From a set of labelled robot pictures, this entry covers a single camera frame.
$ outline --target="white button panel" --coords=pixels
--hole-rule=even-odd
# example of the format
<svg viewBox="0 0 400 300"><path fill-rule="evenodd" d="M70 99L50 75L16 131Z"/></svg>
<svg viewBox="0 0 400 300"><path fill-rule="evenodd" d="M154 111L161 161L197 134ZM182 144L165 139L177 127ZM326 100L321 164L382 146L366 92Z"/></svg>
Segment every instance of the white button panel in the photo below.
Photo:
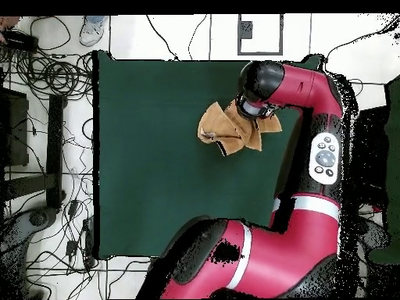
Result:
<svg viewBox="0 0 400 300"><path fill-rule="evenodd" d="M331 185L338 179L339 142L333 134L317 134L311 143L309 175L318 183Z"/></svg>

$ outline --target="person's foot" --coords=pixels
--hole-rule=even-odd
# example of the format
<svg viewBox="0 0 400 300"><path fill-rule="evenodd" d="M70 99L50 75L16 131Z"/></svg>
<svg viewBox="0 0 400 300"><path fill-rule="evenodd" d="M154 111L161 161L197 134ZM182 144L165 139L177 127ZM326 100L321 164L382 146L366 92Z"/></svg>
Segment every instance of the person's foot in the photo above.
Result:
<svg viewBox="0 0 400 300"><path fill-rule="evenodd" d="M79 42L86 47L96 45L104 34L104 22L107 16L103 20L97 23L92 23L84 18L84 25L80 30Z"/></svg>

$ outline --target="dark green cloth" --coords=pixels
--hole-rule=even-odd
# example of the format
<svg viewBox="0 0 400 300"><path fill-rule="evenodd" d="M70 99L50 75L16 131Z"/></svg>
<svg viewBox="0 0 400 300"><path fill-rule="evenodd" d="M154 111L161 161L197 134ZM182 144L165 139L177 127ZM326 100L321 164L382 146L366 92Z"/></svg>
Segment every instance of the dark green cloth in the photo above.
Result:
<svg viewBox="0 0 400 300"><path fill-rule="evenodd" d="M298 112L279 112L283 132L264 134L262 152L224 157L197 138L207 108L235 98L247 62L116 61L104 52L98 59L101 257L160 255L204 214L268 224Z"/></svg>

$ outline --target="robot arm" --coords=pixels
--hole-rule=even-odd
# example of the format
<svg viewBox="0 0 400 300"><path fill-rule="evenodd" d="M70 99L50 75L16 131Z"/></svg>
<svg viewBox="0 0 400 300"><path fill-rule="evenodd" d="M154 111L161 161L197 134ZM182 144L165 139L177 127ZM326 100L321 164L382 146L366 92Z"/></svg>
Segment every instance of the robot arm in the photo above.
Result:
<svg viewBox="0 0 400 300"><path fill-rule="evenodd" d="M323 72L271 61L250 62L239 88L237 110L249 120L280 107L301 110L272 229L197 220L154 263L139 299L211 298L221 288L256 298L324 297L332 290L341 206L338 90Z"/></svg>

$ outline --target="tan towel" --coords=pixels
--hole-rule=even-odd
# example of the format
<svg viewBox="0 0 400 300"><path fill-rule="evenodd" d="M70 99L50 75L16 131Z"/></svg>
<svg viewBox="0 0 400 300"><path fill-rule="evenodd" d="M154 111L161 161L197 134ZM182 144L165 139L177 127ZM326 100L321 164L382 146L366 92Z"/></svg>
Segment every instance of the tan towel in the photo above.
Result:
<svg viewBox="0 0 400 300"><path fill-rule="evenodd" d="M217 143L224 155L233 154L245 146L261 151L261 134L280 131L282 127L275 115L254 121L241 117L235 100L225 112L218 102L214 102L198 124L198 138L206 144Z"/></svg>

